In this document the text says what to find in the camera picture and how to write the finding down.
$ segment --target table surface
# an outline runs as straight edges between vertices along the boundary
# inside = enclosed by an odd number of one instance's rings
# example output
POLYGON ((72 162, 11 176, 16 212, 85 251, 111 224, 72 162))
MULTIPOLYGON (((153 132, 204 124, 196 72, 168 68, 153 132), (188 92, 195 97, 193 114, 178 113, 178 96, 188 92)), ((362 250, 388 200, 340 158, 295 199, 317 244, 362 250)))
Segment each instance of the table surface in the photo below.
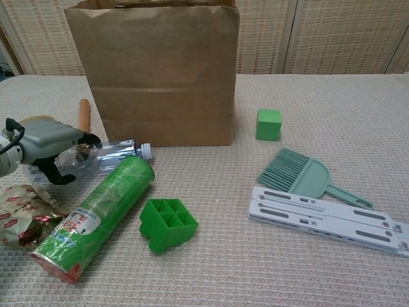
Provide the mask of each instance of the table surface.
MULTIPOLYGON (((85 77, 1 82, 0 123, 48 114, 76 126, 81 98, 91 101, 91 131, 106 140, 85 77)), ((239 75, 231 146, 154 148, 151 189, 76 285, 49 275, 26 251, 1 246, 0 305, 409 306, 409 259, 247 217, 256 177, 285 146, 409 222, 408 120, 409 75, 239 75), (280 141, 255 139, 259 108, 282 111, 280 141), (200 223, 195 236, 151 253, 138 230, 147 197, 181 199, 200 223)), ((47 190, 74 208, 101 180, 47 190)), ((20 166, 0 188, 26 183, 20 166)))

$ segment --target wooden handle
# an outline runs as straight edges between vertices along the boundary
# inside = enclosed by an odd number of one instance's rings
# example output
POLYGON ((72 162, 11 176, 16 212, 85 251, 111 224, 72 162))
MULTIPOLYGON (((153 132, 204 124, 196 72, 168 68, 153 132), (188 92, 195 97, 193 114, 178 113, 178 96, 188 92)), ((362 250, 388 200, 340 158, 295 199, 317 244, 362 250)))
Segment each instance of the wooden handle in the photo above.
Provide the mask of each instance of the wooden handle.
POLYGON ((88 99, 81 99, 79 102, 79 117, 78 117, 78 129, 84 132, 89 132, 89 117, 90 106, 88 99))

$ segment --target paper bag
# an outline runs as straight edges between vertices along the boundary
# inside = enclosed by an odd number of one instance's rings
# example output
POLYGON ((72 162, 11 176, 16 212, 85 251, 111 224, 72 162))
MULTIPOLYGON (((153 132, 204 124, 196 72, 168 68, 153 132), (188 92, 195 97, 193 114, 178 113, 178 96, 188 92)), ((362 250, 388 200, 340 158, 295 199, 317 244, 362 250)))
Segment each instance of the paper bag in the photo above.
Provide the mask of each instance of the paper bag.
POLYGON ((231 144, 233 0, 88 0, 65 15, 110 141, 231 144))

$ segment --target green plastic container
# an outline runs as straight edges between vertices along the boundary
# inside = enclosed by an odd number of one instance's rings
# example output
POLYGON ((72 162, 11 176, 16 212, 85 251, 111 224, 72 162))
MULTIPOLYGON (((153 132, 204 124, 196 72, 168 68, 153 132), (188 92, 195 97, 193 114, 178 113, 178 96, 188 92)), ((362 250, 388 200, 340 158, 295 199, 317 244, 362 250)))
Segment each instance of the green plastic container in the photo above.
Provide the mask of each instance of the green plastic container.
POLYGON ((142 221, 139 231, 150 239, 149 248, 154 253, 188 241, 199 226, 178 199, 149 199, 139 219, 142 221))
POLYGON ((126 157, 30 256, 61 280, 77 282, 153 179, 149 164, 126 157))

